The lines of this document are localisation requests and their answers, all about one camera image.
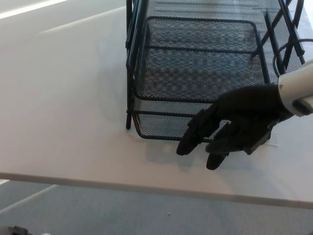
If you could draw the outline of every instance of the table surface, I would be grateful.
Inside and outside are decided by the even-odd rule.
[[[204,144],[181,157],[177,142],[126,131],[125,2],[92,1],[33,0],[24,13],[7,1],[0,14],[0,179],[313,208],[313,116],[216,171]]]

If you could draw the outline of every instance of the gray carpet floor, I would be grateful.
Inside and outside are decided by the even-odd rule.
[[[313,211],[9,181],[4,224],[34,235],[308,235]]]

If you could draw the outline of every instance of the black metal rod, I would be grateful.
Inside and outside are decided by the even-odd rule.
[[[295,25],[292,24],[292,17],[291,17],[291,14],[288,10],[288,7],[285,5],[284,1],[283,0],[278,0],[279,2],[279,5],[282,9],[282,12],[283,12],[283,16],[285,18],[285,21],[286,21],[286,25],[287,25],[287,28],[288,28],[288,31],[290,33],[290,36],[291,36],[291,40],[294,41],[294,49],[301,61],[302,64],[305,63],[305,60],[303,58],[303,53],[304,53],[304,49],[302,47],[302,45],[300,43],[297,43],[296,41],[300,39],[298,33],[297,33],[297,28],[295,27]]]
[[[260,34],[257,34],[257,35],[258,35],[258,37],[256,38],[256,43],[257,43],[257,46],[259,48],[258,54],[260,55],[260,62],[261,62],[261,67],[262,67],[263,78],[264,78],[264,82],[266,84],[269,84],[270,79],[269,79],[269,75],[268,75],[268,67],[266,65],[263,47],[261,46]]]
[[[128,33],[128,28],[131,22],[133,12],[132,0],[126,0],[126,32]]]
[[[158,115],[158,116],[168,116],[168,117],[180,117],[180,118],[192,118],[196,114],[179,114],[179,113],[161,113],[154,111],[143,111],[143,110],[133,110],[134,114],[145,114],[145,115]]]
[[[276,37],[275,37],[275,32],[274,32],[274,29],[272,27],[272,24],[270,23],[270,17],[269,17],[269,13],[268,11],[266,11],[266,14],[265,14],[265,23],[266,23],[266,26],[268,28],[268,32],[269,32],[269,38],[270,38],[270,42],[272,44],[272,47],[273,47],[273,52],[274,54],[277,54],[277,68],[278,68],[278,71],[280,74],[285,74],[286,71],[285,71],[285,68],[283,66],[283,63],[282,63],[282,57],[280,55],[280,53],[278,53],[278,43],[277,43],[277,40],[276,40]]]
[[[254,51],[249,51],[249,50],[220,50],[220,49],[201,49],[201,48],[186,48],[186,47],[148,46],[147,49],[182,50],[182,51],[211,52],[211,53],[231,53],[231,54],[253,54],[254,53]]]
[[[301,13],[302,13],[302,10],[303,10],[303,5],[304,5],[304,1],[303,0],[298,0],[296,11],[295,11],[293,22],[292,22],[296,28],[298,28],[298,26],[299,26]],[[291,41],[292,41],[292,38],[291,38],[291,36],[289,36],[288,42],[291,42]],[[290,57],[291,57],[292,49],[293,49],[293,45],[290,45],[290,46],[288,46],[286,48],[286,51],[285,51],[285,56],[284,56],[284,62],[283,63],[284,63],[284,66],[285,66],[286,69],[287,69],[288,64],[289,64],[289,60],[290,60]]]

